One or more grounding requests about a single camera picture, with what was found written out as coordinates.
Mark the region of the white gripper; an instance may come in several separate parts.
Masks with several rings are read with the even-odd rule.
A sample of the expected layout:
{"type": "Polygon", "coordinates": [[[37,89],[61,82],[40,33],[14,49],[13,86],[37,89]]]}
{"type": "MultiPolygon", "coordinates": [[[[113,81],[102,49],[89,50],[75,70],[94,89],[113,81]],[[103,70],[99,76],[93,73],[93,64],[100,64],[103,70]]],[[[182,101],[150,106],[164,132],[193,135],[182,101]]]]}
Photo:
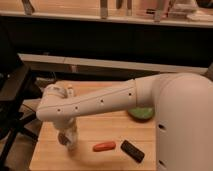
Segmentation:
{"type": "Polygon", "coordinates": [[[62,120],[58,125],[58,140],[61,145],[66,146],[69,150],[77,147],[78,132],[75,118],[62,120]]]}

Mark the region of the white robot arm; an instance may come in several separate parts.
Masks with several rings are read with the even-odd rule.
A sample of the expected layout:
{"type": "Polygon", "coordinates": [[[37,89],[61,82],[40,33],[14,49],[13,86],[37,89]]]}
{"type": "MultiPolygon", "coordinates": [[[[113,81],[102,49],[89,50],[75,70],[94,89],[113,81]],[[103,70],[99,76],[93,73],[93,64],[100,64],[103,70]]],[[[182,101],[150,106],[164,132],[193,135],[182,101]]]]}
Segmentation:
{"type": "Polygon", "coordinates": [[[48,85],[36,115],[41,121],[152,107],[157,171],[213,171],[213,81],[194,73],[131,79],[80,96],[48,85]]]}

